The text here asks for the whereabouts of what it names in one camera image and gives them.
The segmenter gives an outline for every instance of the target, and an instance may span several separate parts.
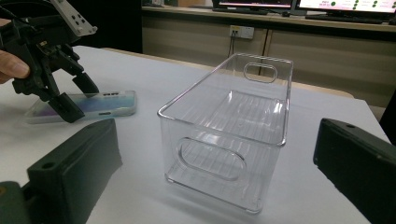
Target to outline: keyboard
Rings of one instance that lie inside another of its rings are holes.
[[[243,13],[243,14],[252,14],[252,15],[267,15],[268,11],[263,10],[250,10],[250,9],[241,9],[241,8],[213,8],[213,11],[216,12],[231,12],[231,13]]]
[[[356,23],[368,23],[368,24],[382,24],[383,21],[369,18],[360,17],[336,17],[327,15],[308,15],[305,16],[307,20],[316,21],[344,21],[344,22],[356,22]]]

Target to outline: blue smartphone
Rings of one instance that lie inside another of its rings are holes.
[[[134,91],[110,91],[92,94],[67,94],[84,112],[82,119],[102,119],[130,116],[136,111]],[[25,113],[27,123],[51,123],[63,121],[47,102],[37,100]]]

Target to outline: clear plastic bin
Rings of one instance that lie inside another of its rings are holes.
[[[292,61],[234,54],[158,111],[165,177],[259,213],[286,143]]]

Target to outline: wall outlet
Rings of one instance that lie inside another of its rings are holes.
[[[254,27],[248,26],[230,26],[230,36],[253,39]]]

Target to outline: tabletop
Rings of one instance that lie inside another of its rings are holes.
[[[111,177],[87,223],[369,223],[312,162],[322,118],[338,119],[384,140],[369,106],[359,99],[291,88],[288,136],[281,148],[263,211],[245,211],[169,184],[157,111],[207,70],[74,47],[100,91],[133,90],[137,111],[116,118],[122,167]],[[79,89],[64,71],[54,73],[60,91]],[[27,124],[23,114],[38,99],[0,86],[0,181],[28,182],[26,169],[96,120]]]

